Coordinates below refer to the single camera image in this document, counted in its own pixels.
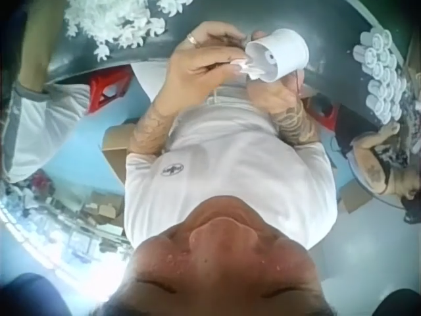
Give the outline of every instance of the white t-shirt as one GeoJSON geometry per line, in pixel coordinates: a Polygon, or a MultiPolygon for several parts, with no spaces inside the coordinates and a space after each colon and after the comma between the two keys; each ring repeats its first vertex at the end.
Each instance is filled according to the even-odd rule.
{"type": "Polygon", "coordinates": [[[288,146],[267,115],[238,98],[219,97],[175,125],[156,160],[127,157],[124,217],[133,247],[182,222],[202,201],[226,195],[307,249],[329,233],[337,203],[321,143],[288,146]]]}

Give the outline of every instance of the pile of white plastic pieces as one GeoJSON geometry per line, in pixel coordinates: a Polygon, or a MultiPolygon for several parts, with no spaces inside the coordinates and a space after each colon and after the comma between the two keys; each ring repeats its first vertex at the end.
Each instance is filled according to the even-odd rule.
{"type": "MultiPolygon", "coordinates": [[[[68,23],[67,36],[74,37],[78,31],[87,34],[97,43],[93,52],[98,61],[110,55],[109,45],[119,48],[143,46],[148,36],[165,31],[163,18],[151,17],[148,0],[68,0],[65,12],[68,23]]],[[[183,12],[183,6],[193,0],[158,0],[158,10],[169,17],[183,12]]]]}
{"type": "Polygon", "coordinates": [[[396,56],[389,50],[392,35],[388,30],[378,28],[363,32],[362,45],[354,47],[354,59],[362,64],[362,71],[373,79],[368,83],[366,105],[387,124],[392,118],[398,121],[402,115],[400,101],[407,88],[407,80],[397,72],[396,56]]]}

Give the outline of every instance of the gray table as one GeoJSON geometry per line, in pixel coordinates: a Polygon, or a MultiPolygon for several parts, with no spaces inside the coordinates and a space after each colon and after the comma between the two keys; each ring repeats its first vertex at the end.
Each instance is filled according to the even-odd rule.
{"type": "Polygon", "coordinates": [[[364,104],[370,78],[352,58],[360,33],[371,25],[345,0],[195,0],[183,14],[167,19],[168,31],[163,35],[148,38],[143,47],[136,49],[112,49],[110,58],[99,63],[93,54],[93,40],[83,34],[68,39],[63,31],[50,64],[49,81],[135,61],[167,58],[177,43],[204,20],[230,22],[244,32],[276,28],[298,31],[310,49],[306,84],[379,124],[364,104]]]}

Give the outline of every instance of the red stool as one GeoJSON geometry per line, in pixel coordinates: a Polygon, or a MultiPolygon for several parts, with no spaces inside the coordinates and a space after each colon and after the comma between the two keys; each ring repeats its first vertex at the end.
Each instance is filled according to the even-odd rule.
{"type": "Polygon", "coordinates": [[[312,108],[312,98],[308,98],[303,100],[305,109],[307,113],[316,121],[319,122],[322,126],[327,128],[328,130],[331,130],[332,132],[335,132],[335,126],[336,126],[336,118],[337,113],[339,111],[339,104],[332,104],[332,111],[325,115],[324,113],[319,113],[318,111],[315,111],[312,108]]]}
{"type": "Polygon", "coordinates": [[[122,66],[111,69],[105,69],[95,72],[89,79],[91,89],[91,100],[88,113],[94,113],[104,107],[112,100],[123,97],[129,88],[133,72],[130,66],[122,66]],[[111,86],[116,86],[116,92],[113,95],[106,95],[105,90],[111,86]]]}

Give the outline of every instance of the blue floor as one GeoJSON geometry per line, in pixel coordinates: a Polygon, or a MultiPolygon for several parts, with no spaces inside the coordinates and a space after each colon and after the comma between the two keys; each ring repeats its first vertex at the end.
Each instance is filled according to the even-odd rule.
{"type": "MultiPolygon", "coordinates": [[[[128,118],[138,117],[149,106],[137,82],[124,99],[119,99],[98,113],[86,117],[45,170],[56,177],[98,190],[123,193],[101,154],[104,131],[128,118]]],[[[337,152],[333,133],[322,131],[322,142],[337,167],[340,188],[353,176],[344,158],[337,152]]],[[[420,289],[419,226],[403,222],[403,212],[373,199],[348,214],[339,210],[330,234],[311,250],[318,266],[327,300],[343,316],[368,316],[380,301],[398,288],[420,289]]],[[[86,315],[93,302],[69,289],[55,275],[48,275],[1,230],[1,281],[35,271],[45,273],[61,289],[75,315],[86,315]]]]}

